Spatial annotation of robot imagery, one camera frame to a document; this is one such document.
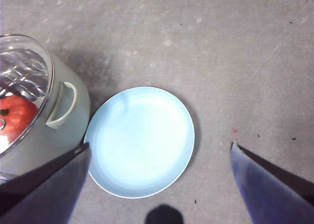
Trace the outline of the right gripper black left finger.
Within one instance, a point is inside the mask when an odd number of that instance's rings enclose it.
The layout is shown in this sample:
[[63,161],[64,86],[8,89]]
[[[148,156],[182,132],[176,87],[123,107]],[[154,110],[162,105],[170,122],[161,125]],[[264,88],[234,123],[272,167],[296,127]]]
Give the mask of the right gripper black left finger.
[[2,224],[66,224],[85,183],[88,143],[0,186]]

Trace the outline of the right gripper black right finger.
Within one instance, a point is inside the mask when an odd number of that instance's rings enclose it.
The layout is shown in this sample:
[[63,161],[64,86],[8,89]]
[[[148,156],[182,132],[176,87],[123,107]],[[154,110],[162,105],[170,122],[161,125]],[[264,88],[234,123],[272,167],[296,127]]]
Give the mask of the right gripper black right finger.
[[312,224],[314,184],[242,147],[230,147],[235,182],[254,224]]

